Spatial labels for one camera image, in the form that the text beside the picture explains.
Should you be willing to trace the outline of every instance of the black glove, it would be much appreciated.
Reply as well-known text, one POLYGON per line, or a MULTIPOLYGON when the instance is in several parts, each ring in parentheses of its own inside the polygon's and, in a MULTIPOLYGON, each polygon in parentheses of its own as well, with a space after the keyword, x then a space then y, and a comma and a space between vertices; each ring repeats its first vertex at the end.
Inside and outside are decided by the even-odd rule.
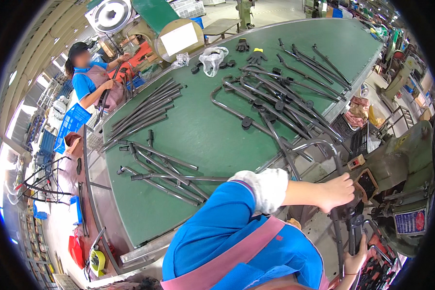
POLYGON ((255 51, 249 57, 247 58, 247 61, 249 64, 261 64, 261 58, 267 61, 266 55, 262 53, 262 49, 259 50, 259 48, 255 48, 255 51))
POLYGON ((238 40, 238 44, 235 47, 235 50, 237 50, 239 52, 249 51, 249 44, 248 44, 248 42, 246 42, 246 38, 240 38, 238 40))

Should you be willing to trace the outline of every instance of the warning sticker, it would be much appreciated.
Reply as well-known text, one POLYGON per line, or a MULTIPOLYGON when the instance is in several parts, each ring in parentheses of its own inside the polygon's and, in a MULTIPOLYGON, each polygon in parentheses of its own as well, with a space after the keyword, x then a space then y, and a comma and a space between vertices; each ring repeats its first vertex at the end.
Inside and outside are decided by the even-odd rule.
POLYGON ((396 142, 395 150, 400 148, 400 146, 406 141, 407 138, 409 138, 409 136, 411 136, 411 134, 404 135, 401 138, 399 138, 398 141, 396 142))
POLYGON ((426 209, 418 209, 413 212, 395 214, 395 227, 397 234, 424 233, 427 228, 426 209))

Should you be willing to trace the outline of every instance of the white label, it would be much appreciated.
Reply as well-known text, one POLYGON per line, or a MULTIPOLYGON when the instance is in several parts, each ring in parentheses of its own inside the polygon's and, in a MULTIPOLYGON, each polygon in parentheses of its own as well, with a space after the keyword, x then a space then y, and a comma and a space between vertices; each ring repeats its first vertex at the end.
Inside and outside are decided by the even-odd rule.
POLYGON ((161 36, 164 48, 168 56, 171 56, 179 51, 198 42, 197 34, 192 23, 187 23, 184 26, 174 29, 171 32, 161 36))

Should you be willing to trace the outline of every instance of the blue polo shirt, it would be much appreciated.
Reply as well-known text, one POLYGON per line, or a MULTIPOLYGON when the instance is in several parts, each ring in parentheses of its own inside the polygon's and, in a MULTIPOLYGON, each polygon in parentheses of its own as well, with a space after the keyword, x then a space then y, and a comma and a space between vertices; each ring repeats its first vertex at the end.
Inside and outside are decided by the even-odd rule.
MULTIPOLYGON (((163 280, 184 275, 211 261, 259 228, 267 217, 255 212, 252 189, 243 181, 221 184, 175 234, 163 260, 163 280)), ((290 225, 248 264, 239 264, 214 289, 243 289, 245 283, 295 273, 298 283, 318 289, 322 259, 303 233, 290 225)))
MULTIPOLYGON (((108 64, 106 63, 98 63, 95 61, 92 61, 89 65, 89 68, 74 68, 74 74, 76 73, 86 73, 88 72, 94 65, 98 65, 100 67, 103 67, 106 69, 108 67, 108 64)), ((85 96, 90 95, 93 93, 97 88, 95 88, 95 84, 92 82, 92 80, 87 77, 86 75, 75 75, 72 79, 73 87, 75 90, 75 93, 77 95, 77 98, 82 100, 85 96)))

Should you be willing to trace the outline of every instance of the pink apron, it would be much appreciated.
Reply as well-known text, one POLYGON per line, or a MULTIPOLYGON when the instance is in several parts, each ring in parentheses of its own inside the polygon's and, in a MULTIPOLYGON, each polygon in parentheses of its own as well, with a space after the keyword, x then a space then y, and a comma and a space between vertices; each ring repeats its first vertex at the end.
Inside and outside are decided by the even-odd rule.
MULTIPOLYGON (((86 75, 94 83, 95 88, 99 88, 107 80, 109 80, 108 72, 99 65, 94 65, 88 72, 77 72, 76 74, 86 75)), ((124 101, 124 88, 122 84, 115 81, 115 85, 106 96, 105 111, 111 113, 120 103, 124 101)), ((98 105, 100 98, 95 100, 94 105, 98 105)))
MULTIPOLYGON (((238 264, 247 264, 277 236, 285 225, 293 226, 271 216, 258 229, 226 252, 185 275, 172 280, 161 281, 161 286, 164 290, 209 290, 238 264)), ((328 284, 329 281, 324 274, 324 270, 322 270, 319 289, 327 289, 328 284)), ((310 288, 300 285, 300 289, 310 288)))

